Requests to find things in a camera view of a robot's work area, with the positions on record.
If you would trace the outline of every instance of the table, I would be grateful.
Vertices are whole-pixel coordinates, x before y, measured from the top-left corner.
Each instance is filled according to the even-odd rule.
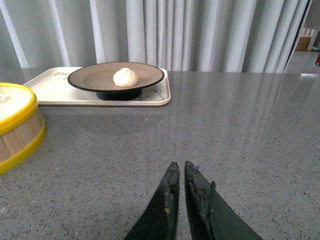
[[[45,70],[3,67],[0,82]],[[0,238],[120,240],[175,161],[177,239],[191,239],[191,161],[263,239],[319,239],[320,76],[168,75],[165,106],[40,107],[44,142],[0,176]]]

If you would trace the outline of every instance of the floor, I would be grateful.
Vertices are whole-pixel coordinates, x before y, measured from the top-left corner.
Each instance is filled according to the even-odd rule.
[[[319,52],[295,51],[289,62],[287,74],[320,74],[320,66],[316,65]]]

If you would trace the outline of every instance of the plate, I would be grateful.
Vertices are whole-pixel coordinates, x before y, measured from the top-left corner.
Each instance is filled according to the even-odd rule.
[[[138,83],[130,87],[116,86],[114,74],[122,68],[133,70]],[[71,86],[96,92],[102,100],[132,100],[140,96],[142,89],[159,83],[165,74],[159,68],[138,62],[105,62],[86,66],[74,71],[68,77]]]

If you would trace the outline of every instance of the white tray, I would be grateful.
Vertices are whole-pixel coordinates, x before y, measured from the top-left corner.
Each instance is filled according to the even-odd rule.
[[[81,67],[51,68],[24,85],[36,95],[39,105],[85,105],[85,106],[163,106],[171,99],[167,70],[164,79],[150,87],[142,89],[142,94],[130,101],[105,101],[95,92],[85,91],[71,86],[68,76]]]

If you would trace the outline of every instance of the yellow rim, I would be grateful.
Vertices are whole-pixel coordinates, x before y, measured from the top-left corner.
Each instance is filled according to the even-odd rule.
[[[16,128],[17,126],[22,124],[24,121],[26,121],[29,117],[31,117],[31,115],[34,114],[34,112],[38,107],[38,101],[34,92],[26,86],[14,84],[14,83],[0,82],[0,87],[12,87],[12,88],[23,89],[29,92],[31,96],[30,101],[23,108],[21,108],[15,114],[3,120],[0,120],[0,135],[3,135],[9,132],[10,130]]]
[[[46,136],[46,126],[45,120],[43,118],[42,122],[42,128],[38,136],[36,136],[36,138],[28,146],[26,146],[22,151],[20,151],[16,155],[10,157],[8,160],[5,160],[4,162],[0,163],[0,175],[21,163],[39,147],[39,145],[42,143]]]

